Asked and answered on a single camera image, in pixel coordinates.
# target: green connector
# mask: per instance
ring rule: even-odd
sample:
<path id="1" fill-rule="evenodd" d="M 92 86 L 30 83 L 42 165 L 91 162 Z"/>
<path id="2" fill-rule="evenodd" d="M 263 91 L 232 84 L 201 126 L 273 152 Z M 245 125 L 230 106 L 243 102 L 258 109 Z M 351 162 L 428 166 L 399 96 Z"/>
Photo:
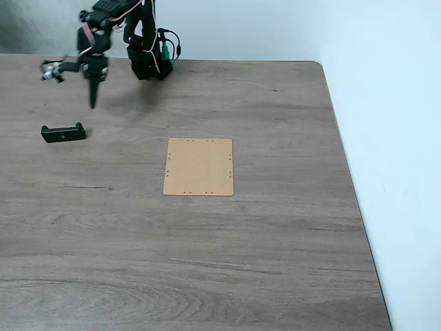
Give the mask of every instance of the green connector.
<path id="1" fill-rule="evenodd" d="M 168 51 L 167 43 L 163 43 L 163 49 L 161 51 L 161 58 L 163 61 L 170 60 L 170 53 Z"/>

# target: wood grain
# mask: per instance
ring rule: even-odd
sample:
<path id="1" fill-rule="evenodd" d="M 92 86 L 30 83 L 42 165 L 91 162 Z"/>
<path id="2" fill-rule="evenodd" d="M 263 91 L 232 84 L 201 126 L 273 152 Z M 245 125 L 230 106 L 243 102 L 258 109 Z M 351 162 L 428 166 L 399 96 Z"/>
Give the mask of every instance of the wood grain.
<path id="1" fill-rule="evenodd" d="M 389 329 L 317 63 L 111 60 L 89 110 L 41 59 L 0 56 L 0 329 Z M 233 139 L 235 195 L 164 196 L 169 137 Z"/>

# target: brown cardboard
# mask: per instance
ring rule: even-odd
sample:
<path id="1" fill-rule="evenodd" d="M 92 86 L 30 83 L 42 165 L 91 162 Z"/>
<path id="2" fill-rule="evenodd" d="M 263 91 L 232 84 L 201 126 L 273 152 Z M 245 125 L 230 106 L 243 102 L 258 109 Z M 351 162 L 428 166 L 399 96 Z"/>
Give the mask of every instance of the brown cardboard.
<path id="1" fill-rule="evenodd" d="M 164 194 L 232 196 L 233 141 L 171 138 L 168 141 Z"/>

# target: white wall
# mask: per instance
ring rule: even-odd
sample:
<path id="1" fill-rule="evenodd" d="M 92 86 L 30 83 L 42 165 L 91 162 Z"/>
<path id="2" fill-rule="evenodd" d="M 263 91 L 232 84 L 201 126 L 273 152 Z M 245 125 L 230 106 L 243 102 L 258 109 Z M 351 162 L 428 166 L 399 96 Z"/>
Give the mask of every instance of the white wall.
<path id="1" fill-rule="evenodd" d="M 46 54 L 74 54 L 94 3 L 4 1 L 25 16 L 0 13 L 0 46 Z M 439 0 L 158 0 L 183 58 L 323 64 L 395 331 L 441 330 L 440 14 Z"/>
<path id="2" fill-rule="evenodd" d="M 395 330 L 441 330 L 441 1 L 320 1 L 323 64 Z"/>
<path id="3" fill-rule="evenodd" d="M 312 59 L 308 25 L 292 0 L 156 0 L 158 24 L 175 30 L 184 59 Z M 78 13 L 96 0 L 1 0 L 0 52 L 76 54 Z M 127 57 L 113 34 L 111 57 Z"/>

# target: black wire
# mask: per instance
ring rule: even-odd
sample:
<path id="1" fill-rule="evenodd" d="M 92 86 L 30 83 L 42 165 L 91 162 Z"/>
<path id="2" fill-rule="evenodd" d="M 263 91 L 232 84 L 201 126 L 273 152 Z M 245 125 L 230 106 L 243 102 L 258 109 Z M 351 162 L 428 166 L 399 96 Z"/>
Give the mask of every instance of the black wire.
<path id="1" fill-rule="evenodd" d="M 177 33 L 175 31 L 171 31 L 171 30 L 166 30 L 166 31 L 174 34 L 176 36 L 176 38 L 178 39 L 178 45 L 181 44 L 181 40 L 179 39 L 179 36 L 177 35 Z"/>
<path id="2" fill-rule="evenodd" d="M 166 39 L 165 41 L 169 41 L 172 45 L 173 45 L 173 57 L 172 57 L 172 59 L 174 59 L 174 55 L 176 54 L 176 46 L 174 45 L 174 42 L 173 41 L 171 41 L 170 39 Z"/>

